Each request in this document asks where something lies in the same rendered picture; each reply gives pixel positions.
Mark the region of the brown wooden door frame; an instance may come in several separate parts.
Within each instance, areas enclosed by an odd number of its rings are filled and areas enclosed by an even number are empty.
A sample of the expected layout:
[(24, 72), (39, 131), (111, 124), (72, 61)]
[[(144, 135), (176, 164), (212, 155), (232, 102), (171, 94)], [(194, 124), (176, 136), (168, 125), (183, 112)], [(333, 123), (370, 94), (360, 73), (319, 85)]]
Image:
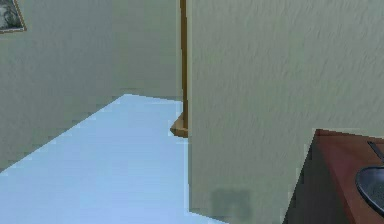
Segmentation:
[(187, 0), (180, 3), (180, 48), (182, 75), (182, 113), (171, 126), (170, 131), (177, 137), (188, 137), (188, 47), (187, 47)]

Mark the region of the black round pan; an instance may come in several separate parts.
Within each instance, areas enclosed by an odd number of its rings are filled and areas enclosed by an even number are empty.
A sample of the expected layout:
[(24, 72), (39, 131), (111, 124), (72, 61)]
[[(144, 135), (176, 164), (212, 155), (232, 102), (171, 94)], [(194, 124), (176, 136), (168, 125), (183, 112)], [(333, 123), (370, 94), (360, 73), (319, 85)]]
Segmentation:
[(368, 166), (359, 170), (355, 185), (364, 201), (384, 218), (384, 166)]

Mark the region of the framed wall picture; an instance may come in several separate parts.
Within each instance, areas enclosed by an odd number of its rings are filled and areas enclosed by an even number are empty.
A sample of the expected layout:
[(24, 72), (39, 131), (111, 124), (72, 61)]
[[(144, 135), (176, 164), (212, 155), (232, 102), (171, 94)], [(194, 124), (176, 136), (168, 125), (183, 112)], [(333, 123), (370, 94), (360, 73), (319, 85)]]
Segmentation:
[(0, 0), (0, 34), (25, 32), (27, 27), (17, 0)]

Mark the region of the red-brown topped dark cabinet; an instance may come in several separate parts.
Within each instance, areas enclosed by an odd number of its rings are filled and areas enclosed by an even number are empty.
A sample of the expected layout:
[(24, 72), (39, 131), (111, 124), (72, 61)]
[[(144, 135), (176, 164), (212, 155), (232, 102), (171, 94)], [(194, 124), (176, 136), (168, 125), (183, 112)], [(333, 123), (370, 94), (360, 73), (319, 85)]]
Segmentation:
[(384, 224), (362, 198), (355, 176), (382, 163), (368, 145), (384, 153), (384, 139), (318, 129), (282, 224)]

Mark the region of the black thin utensil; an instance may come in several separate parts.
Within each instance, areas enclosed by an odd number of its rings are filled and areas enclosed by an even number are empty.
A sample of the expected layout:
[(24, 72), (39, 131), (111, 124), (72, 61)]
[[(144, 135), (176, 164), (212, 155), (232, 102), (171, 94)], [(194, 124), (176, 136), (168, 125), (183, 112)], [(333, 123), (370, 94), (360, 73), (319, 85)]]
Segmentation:
[(367, 144), (375, 152), (377, 157), (384, 163), (384, 154), (381, 152), (381, 150), (378, 148), (378, 146), (372, 141), (367, 141)]

